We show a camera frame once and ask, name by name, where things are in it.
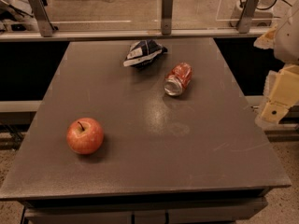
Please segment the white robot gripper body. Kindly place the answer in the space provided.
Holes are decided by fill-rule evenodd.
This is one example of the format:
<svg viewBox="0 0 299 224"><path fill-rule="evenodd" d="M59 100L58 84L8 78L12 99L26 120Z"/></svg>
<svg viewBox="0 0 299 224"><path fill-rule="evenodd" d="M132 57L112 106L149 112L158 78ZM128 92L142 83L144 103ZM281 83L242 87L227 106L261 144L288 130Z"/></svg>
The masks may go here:
<svg viewBox="0 0 299 224"><path fill-rule="evenodd" d="M284 63L299 64L299 0L278 23L274 55Z"/></svg>

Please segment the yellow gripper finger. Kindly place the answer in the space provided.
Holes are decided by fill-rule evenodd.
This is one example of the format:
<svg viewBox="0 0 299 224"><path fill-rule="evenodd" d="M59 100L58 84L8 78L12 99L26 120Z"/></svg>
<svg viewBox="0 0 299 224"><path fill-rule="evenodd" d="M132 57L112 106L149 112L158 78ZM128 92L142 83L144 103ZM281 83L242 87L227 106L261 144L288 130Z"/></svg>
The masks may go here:
<svg viewBox="0 0 299 224"><path fill-rule="evenodd" d="M273 49L277 26L271 27L266 33L258 37L253 46L258 49Z"/></svg>
<svg viewBox="0 0 299 224"><path fill-rule="evenodd" d="M278 124L299 102L299 66L286 64L278 72L270 71L263 89L260 119Z"/></svg>

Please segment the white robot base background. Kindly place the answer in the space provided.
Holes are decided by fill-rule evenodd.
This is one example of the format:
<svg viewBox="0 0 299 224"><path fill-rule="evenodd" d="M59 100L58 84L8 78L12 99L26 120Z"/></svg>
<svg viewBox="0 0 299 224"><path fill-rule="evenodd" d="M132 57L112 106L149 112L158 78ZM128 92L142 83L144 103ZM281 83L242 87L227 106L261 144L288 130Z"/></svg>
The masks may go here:
<svg viewBox="0 0 299 224"><path fill-rule="evenodd" d="M242 13L246 0L239 0L235 3L235 7L230 19L230 25L236 27L240 15ZM270 26L274 19L273 6L277 0L259 0L259 3L255 9L254 17L252 19L252 26Z"/></svg>

